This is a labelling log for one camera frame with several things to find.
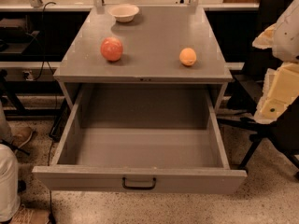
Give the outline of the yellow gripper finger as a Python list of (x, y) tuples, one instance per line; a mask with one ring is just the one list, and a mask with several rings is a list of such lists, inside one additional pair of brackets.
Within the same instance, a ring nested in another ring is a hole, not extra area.
[(263, 96), (257, 104), (255, 121), (276, 121), (299, 96), (299, 64), (283, 63), (268, 69), (263, 82)]
[(276, 25), (272, 24), (261, 32), (252, 42), (252, 46), (257, 49), (271, 49), (273, 47), (273, 37)]

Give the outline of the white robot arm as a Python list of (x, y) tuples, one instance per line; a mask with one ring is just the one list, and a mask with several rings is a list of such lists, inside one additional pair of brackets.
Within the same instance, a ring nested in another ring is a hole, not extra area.
[(271, 49), (282, 61), (268, 68), (254, 120), (261, 124), (276, 121), (299, 96), (299, 0), (293, 0), (278, 20), (252, 42), (254, 48)]

